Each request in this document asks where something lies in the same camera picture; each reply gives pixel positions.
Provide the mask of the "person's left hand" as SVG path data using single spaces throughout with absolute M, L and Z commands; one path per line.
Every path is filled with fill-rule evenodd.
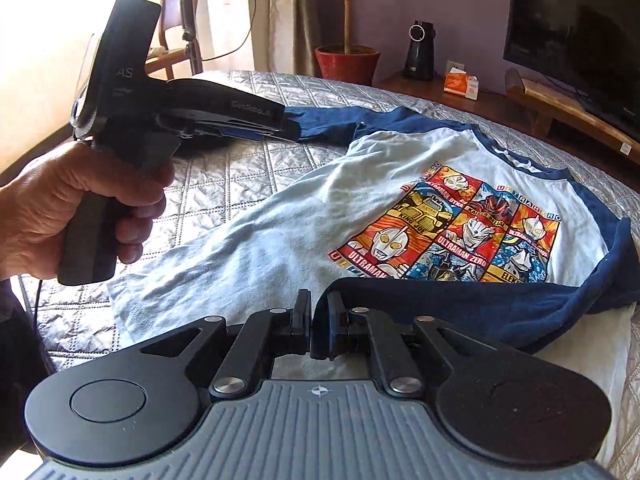
M 47 280 L 58 274 L 63 231 L 87 192 L 114 197 L 130 208 L 117 221 L 117 257 L 140 259 L 153 220 L 166 207 L 164 189 L 175 177 L 168 160 L 151 177 L 76 142 L 61 144 L 30 162 L 1 188 L 1 278 L 27 273 Z

